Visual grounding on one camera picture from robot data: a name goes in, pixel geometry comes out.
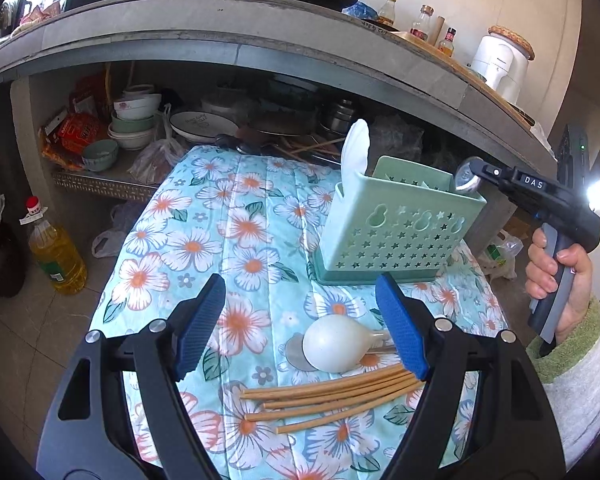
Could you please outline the green white sleeve forearm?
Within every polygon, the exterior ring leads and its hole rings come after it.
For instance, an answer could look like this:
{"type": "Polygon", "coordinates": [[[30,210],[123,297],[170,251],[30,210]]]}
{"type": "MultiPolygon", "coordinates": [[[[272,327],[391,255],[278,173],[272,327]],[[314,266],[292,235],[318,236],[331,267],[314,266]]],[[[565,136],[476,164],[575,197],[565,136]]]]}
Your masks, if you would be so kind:
{"type": "Polygon", "coordinates": [[[550,401],[566,467],[572,468],[600,435],[600,302],[592,298],[581,323],[546,356],[544,346],[536,337],[527,354],[550,401]]]}

